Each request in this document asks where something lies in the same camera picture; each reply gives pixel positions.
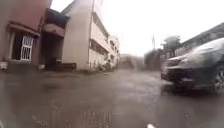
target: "wet road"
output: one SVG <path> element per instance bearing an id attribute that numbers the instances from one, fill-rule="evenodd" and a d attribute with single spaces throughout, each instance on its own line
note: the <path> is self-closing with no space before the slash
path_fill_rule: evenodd
<path id="1" fill-rule="evenodd" d="M 224 96 L 176 91 L 157 72 L 31 72 L 0 81 L 0 119 L 8 128 L 224 127 Z"/>

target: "dark car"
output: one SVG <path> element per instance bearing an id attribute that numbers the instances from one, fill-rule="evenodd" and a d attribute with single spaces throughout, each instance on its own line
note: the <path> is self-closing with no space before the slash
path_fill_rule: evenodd
<path id="1" fill-rule="evenodd" d="M 216 93 L 224 88 L 224 38 L 193 49 L 188 54 L 165 61 L 161 78 L 175 86 L 209 88 Z"/>

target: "balcony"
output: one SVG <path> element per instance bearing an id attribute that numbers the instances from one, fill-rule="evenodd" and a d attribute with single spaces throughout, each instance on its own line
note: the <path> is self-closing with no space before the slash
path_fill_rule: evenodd
<path id="1" fill-rule="evenodd" d="M 64 37 L 68 17 L 51 9 L 47 9 L 46 22 L 43 30 L 60 37 Z"/>

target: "car headlight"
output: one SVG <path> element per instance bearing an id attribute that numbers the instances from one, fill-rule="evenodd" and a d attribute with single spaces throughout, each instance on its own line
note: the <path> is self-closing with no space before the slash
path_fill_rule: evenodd
<path id="1" fill-rule="evenodd" d="M 206 56 L 202 54 L 197 54 L 197 55 L 191 55 L 188 56 L 187 58 L 183 59 L 180 61 L 179 65 L 183 64 L 202 64 L 203 62 L 206 61 Z"/>

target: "sky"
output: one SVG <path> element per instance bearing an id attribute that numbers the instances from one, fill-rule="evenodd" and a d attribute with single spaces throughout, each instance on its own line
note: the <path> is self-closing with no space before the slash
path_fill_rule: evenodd
<path id="1" fill-rule="evenodd" d="M 63 10 L 73 0 L 53 0 Z M 152 50 L 152 37 L 160 48 L 168 36 L 181 42 L 212 28 L 224 17 L 222 0 L 104 0 L 102 17 L 111 35 L 118 37 L 120 52 L 143 56 Z"/>

